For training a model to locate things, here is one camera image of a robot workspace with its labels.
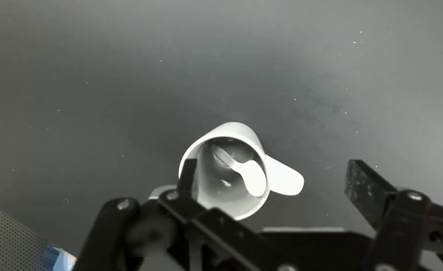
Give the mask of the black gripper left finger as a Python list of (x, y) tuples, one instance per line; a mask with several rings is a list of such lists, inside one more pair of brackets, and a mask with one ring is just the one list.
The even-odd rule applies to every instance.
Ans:
[(193, 198), (196, 172), (198, 163), (189, 160), (181, 169), (177, 187), (159, 199), (162, 210), (177, 226), (169, 249), (199, 245), (220, 252), (246, 251), (253, 234), (220, 208), (205, 208)]

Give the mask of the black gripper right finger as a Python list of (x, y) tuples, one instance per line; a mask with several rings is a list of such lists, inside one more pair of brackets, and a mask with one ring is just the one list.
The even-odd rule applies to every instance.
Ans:
[(348, 162), (345, 195), (375, 231), (365, 270), (422, 270), (423, 252), (443, 263), (443, 207), (426, 195), (395, 189), (363, 160)]

